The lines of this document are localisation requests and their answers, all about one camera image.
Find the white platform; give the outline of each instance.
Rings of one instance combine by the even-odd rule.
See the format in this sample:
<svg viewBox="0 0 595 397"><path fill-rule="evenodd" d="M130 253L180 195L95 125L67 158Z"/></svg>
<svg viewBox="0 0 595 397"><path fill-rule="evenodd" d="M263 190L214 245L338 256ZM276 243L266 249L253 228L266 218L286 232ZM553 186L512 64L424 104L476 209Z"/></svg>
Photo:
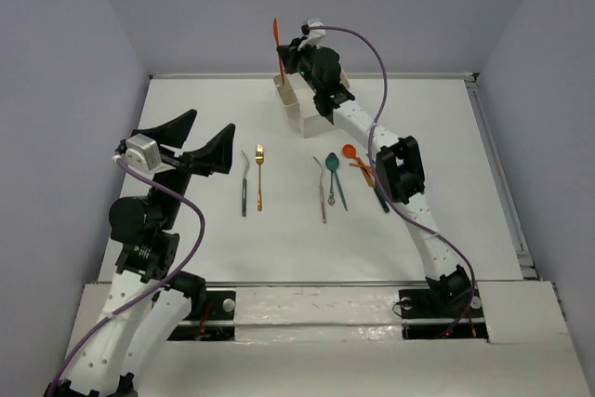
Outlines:
<svg viewBox="0 0 595 397"><path fill-rule="evenodd" d="M351 79L351 91L370 113L382 86L377 79ZM160 125L194 108L198 117L185 150L201 147L228 123L237 125L229 176L191 181L187 196L206 215L206 234L188 271L209 282L422 281L417 251L403 223L382 212L359 170L342 157L347 134L335 130L312 139L292 132L271 79L152 80L139 127ZM478 125L462 80L391 80L381 122L401 136L417 138L427 177L427 195L441 231L471 260L480 280L519 280L509 227L488 165ZM125 136L113 136L114 145ZM244 161L265 147L264 211L256 210L257 170L248 175L248 215L240 213ZM336 152L349 212L338 200L323 225L318 202L318 166ZM325 188L330 178L325 174ZM122 195L147 188L126 178ZM177 260L195 241L197 218L181 208L174 231L181 235ZM110 281L121 249L109 242L100 281Z"/></svg>
<svg viewBox="0 0 595 397"><path fill-rule="evenodd" d="M247 287L236 341L168 342L142 397L588 397L549 283L480 284L490 343L403 340L396 287ZM109 285L88 285L71 346Z"/></svg>

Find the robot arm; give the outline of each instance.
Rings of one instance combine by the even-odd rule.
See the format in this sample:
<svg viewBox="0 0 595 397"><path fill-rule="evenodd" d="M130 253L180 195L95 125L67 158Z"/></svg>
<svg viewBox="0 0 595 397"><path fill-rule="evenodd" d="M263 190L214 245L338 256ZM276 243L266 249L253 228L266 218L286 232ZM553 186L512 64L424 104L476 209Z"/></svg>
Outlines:
<svg viewBox="0 0 595 397"><path fill-rule="evenodd" d="M180 149L195 117L196 111L191 110L162 126L135 130L116 152L129 165L153 173L153 184L184 195L192 175L228 174L231 169L234 125L226 126L203 148L179 157L165 147ZM177 199L154 186L146 196L122 197L113 203L111 238L123 248L98 318L103 327L77 352L57 388L53 390L50 384L46 396L136 396L135 386L172 330L190 312L204 308L203 278L185 271L168 277L179 236L167 231L174 226L179 205ZM145 294L118 313L123 305Z"/></svg>
<svg viewBox="0 0 595 397"><path fill-rule="evenodd" d="M302 27L304 35L288 46L278 46L277 52L285 72L299 73L310 86L318 113L366 148L374 120L341 84L338 53L317 46L324 30L310 27L320 25L319 20L309 20ZM400 138L385 127L376 126L369 155L376 161L383 190L402 214L438 233L424 195L425 174L416 139ZM410 223L406 225L421 257L437 310L442 314L460 311L469 301L471 283L455 254L439 238Z"/></svg>

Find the gold fork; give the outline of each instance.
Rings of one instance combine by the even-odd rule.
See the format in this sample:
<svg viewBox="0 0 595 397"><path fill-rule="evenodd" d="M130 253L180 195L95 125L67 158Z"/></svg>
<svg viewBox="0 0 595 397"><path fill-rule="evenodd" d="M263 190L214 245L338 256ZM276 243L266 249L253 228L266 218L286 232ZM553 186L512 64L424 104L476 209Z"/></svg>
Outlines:
<svg viewBox="0 0 595 397"><path fill-rule="evenodd" d="M257 165L258 165L258 211L262 211L262 185L260 168L264 163L264 147L261 144L257 144Z"/></svg>

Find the orange spatula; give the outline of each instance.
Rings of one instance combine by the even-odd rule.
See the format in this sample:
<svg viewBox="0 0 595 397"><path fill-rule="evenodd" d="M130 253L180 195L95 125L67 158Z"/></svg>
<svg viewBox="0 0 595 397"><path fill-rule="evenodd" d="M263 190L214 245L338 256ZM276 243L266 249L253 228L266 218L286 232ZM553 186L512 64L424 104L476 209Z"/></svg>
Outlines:
<svg viewBox="0 0 595 397"><path fill-rule="evenodd" d="M272 34L275 36L275 44L279 46L279 25L277 23L277 18L272 22ZM281 56L279 57L279 73L281 74L281 83L285 85L285 73L283 71L283 61L281 60Z"/></svg>

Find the black mounting bracket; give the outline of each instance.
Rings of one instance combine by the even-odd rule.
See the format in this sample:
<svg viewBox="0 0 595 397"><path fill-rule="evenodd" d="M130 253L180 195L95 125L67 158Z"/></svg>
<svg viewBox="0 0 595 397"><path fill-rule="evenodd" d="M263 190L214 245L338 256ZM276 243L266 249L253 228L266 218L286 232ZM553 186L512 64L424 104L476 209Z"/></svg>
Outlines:
<svg viewBox="0 0 595 397"><path fill-rule="evenodd" d="M142 283L154 279L161 281L167 276L178 251L179 235L157 232L150 244L123 244L116 260L115 272L132 271L140 276Z"/></svg>
<svg viewBox="0 0 595 397"><path fill-rule="evenodd" d="M430 278L426 278L426 281L430 288L399 290L398 304L401 305L404 319L456 318L469 304L471 281L460 265L456 266L452 274L443 275L438 281ZM477 288L474 296L479 296Z"/></svg>
<svg viewBox="0 0 595 397"><path fill-rule="evenodd" d="M376 169L384 190L393 202L407 205L410 197L426 189L421 154L413 137L399 139L389 148L383 146L376 155Z"/></svg>
<svg viewBox="0 0 595 397"><path fill-rule="evenodd" d="M207 289L202 309L194 308L169 336L170 341L230 341L235 337L235 290Z"/></svg>
<svg viewBox="0 0 595 397"><path fill-rule="evenodd" d="M284 70L299 73L314 92L314 105L318 113L333 124L333 110L355 97L341 84L341 65L335 50L324 46L306 45L298 50L305 39L296 38L289 46L278 46Z"/></svg>
<svg viewBox="0 0 595 397"><path fill-rule="evenodd" d="M204 311L207 297L205 278L186 271L181 271L171 283L169 283L168 287L178 290L184 294L185 298L191 300L191 314Z"/></svg>
<svg viewBox="0 0 595 397"><path fill-rule="evenodd" d="M208 177L216 172L229 174L233 160L234 124L225 126L202 148L196 151L183 152L179 158L174 156L173 151L163 147L168 146L181 149L190 135L196 114L195 109L190 109L179 117L160 126L149 129L135 129L130 134L130 137L142 134L156 141L162 161L168 165L172 165L180 173L203 177ZM120 141L115 151L119 154L126 152L125 139Z"/></svg>

